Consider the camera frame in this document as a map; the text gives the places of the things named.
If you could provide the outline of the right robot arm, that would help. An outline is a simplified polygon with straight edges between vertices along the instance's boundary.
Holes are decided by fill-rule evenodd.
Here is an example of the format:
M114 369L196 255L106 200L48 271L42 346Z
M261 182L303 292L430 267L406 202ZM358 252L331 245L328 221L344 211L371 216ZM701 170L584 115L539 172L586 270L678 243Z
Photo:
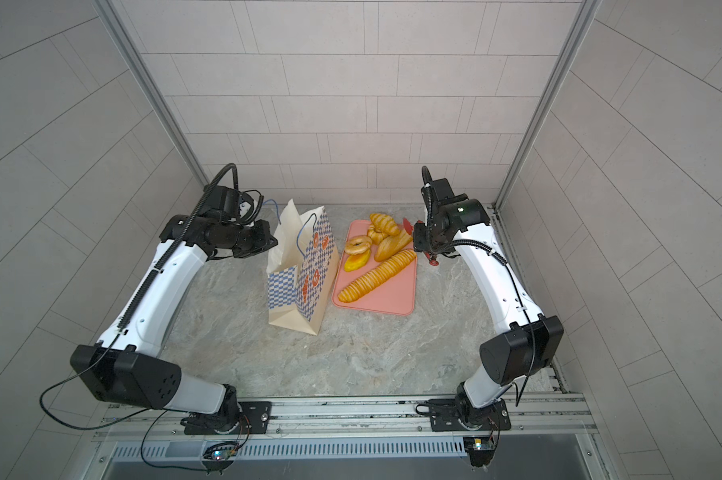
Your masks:
M530 298L500 246L480 202L426 202L426 219L413 226L414 248L433 265L438 256L465 261L488 305L495 336L479 347L481 364L458 387L459 420L476 428L490 419L502 395L547 367L564 329Z

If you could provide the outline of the croissant bread top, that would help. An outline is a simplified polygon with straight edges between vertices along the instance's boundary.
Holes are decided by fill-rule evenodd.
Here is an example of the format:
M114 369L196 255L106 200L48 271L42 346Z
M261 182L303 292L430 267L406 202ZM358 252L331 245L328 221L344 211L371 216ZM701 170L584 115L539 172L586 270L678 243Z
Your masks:
M400 227L392 216L384 213L372 213L370 220L374 230L384 233L387 236L396 236L400 233Z

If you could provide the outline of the red tongs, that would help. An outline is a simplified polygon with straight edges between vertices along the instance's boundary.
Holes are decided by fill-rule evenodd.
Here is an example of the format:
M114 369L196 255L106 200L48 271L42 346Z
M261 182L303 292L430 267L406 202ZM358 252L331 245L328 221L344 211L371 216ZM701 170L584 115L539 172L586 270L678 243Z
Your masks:
M426 223L422 220L412 223L405 218L403 225L404 230L412 236L414 250L423 253L432 266L438 266L438 253L436 252L436 247L431 239L430 229Z

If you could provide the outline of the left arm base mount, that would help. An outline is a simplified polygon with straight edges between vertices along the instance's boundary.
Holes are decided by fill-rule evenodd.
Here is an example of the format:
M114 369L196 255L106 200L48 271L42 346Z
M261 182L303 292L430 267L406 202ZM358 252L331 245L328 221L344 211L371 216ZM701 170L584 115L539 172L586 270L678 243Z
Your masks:
M232 417L191 413L180 424L186 435L260 435L268 430L272 407L268 401L244 401Z

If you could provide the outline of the small twisted bread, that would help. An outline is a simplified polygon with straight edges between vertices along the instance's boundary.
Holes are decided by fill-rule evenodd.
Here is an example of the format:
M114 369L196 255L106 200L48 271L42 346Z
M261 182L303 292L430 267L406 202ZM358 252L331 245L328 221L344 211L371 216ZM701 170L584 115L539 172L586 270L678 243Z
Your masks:
M379 245L388 237L388 234L384 231L378 230L375 225L370 224L367 229L367 236L372 240L374 245Z

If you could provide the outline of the long oval bread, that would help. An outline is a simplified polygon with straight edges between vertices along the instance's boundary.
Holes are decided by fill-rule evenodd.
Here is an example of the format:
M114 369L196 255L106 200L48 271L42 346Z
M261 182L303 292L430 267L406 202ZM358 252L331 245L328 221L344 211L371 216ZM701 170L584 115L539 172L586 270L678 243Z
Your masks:
M412 236L406 230L400 230L397 235L387 236L381 241L375 253L377 262L384 262L403 250L412 242Z

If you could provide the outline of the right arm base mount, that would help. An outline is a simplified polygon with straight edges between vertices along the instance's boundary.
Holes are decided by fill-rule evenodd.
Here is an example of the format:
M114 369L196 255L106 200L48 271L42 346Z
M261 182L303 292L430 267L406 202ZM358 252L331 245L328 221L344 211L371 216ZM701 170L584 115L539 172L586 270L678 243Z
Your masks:
M512 429L504 400L475 408L467 398L430 399L415 407L426 416L433 432L509 431Z

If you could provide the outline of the checkered paper bag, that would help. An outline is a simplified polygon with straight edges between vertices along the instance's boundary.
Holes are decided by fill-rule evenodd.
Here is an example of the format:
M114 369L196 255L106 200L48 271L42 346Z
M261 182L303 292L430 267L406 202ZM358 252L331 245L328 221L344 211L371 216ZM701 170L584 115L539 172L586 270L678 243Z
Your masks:
M339 263L339 250L323 206L303 214L289 201L268 252L268 321L272 326L318 335Z

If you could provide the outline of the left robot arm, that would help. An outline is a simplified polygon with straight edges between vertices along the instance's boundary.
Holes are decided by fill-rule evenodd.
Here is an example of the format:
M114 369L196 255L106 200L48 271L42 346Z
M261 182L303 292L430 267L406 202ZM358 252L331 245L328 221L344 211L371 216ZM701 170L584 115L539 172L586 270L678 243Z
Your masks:
M99 401L185 411L196 428L229 431L242 417L235 388L186 374L159 354L191 281L218 250L247 258L277 241L265 220L241 226L187 215L172 217L159 238L127 306L95 344L76 348L71 366Z

